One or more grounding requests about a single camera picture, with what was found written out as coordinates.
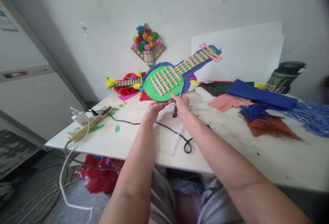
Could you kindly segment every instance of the brown felt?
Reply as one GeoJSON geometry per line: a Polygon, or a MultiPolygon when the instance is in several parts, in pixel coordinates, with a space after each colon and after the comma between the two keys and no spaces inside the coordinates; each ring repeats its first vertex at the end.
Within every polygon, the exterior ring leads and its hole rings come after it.
{"type": "Polygon", "coordinates": [[[282,121],[282,117],[263,114],[262,116],[265,120],[256,119],[251,122],[244,114],[242,115],[254,137],[259,137],[264,134],[279,134],[292,139],[301,140],[301,138],[293,133],[292,130],[282,121]]]}

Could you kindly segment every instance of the wooden basket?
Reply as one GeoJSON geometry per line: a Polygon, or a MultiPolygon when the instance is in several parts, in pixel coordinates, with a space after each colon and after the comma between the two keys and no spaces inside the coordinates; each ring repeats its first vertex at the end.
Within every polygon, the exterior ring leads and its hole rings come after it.
{"type": "Polygon", "coordinates": [[[144,51],[144,62],[150,67],[154,64],[153,51],[144,51]]]}
{"type": "MultiPolygon", "coordinates": [[[[144,23],[144,27],[145,28],[149,28],[148,26],[147,26],[147,23],[144,23]]],[[[133,50],[133,52],[134,53],[136,53],[137,54],[137,56],[139,56],[139,58],[141,59],[141,60],[143,60],[144,62],[145,62],[145,64],[146,65],[148,65],[149,67],[151,67],[153,64],[154,64],[154,62],[161,56],[161,54],[167,49],[166,48],[166,46],[164,45],[164,44],[162,44],[160,47],[157,45],[157,44],[155,44],[155,47],[154,48],[152,48],[152,51],[150,51],[151,53],[152,53],[152,61],[150,61],[150,62],[147,62],[146,61],[146,58],[145,58],[145,51],[144,51],[144,53],[143,52],[140,52],[140,51],[138,51],[138,50],[135,50],[134,49],[134,44],[131,46],[131,49],[133,50]]]]}

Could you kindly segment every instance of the forearm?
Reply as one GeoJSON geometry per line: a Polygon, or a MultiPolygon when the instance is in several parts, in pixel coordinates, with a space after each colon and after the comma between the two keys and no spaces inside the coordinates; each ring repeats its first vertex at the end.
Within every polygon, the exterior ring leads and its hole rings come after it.
{"type": "Polygon", "coordinates": [[[153,124],[140,125],[99,223],[147,223],[155,161],[153,124]]]}
{"type": "Polygon", "coordinates": [[[186,113],[182,122],[214,174],[220,178],[226,188],[241,187],[266,180],[245,157],[209,129],[192,112],[186,113]]]}

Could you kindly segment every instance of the charger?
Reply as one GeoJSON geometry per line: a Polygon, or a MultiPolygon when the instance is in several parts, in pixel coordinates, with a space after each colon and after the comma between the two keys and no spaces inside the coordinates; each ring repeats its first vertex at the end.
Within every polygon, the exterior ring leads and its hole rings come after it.
{"type": "Polygon", "coordinates": [[[70,107],[72,110],[73,116],[71,117],[75,122],[77,122],[81,126],[85,126],[88,124],[89,118],[83,113],[78,111],[77,109],[70,107]]]}

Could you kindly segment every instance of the thermos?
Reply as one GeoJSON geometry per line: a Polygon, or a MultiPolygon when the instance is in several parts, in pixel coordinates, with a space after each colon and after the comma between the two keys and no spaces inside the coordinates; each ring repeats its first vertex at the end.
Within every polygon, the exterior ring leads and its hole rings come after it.
{"type": "Polygon", "coordinates": [[[264,90],[277,94],[286,94],[290,90],[290,84],[305,71],[305,63],[298,61],[286,61],[279,64],[271,75],[264,90]]]}

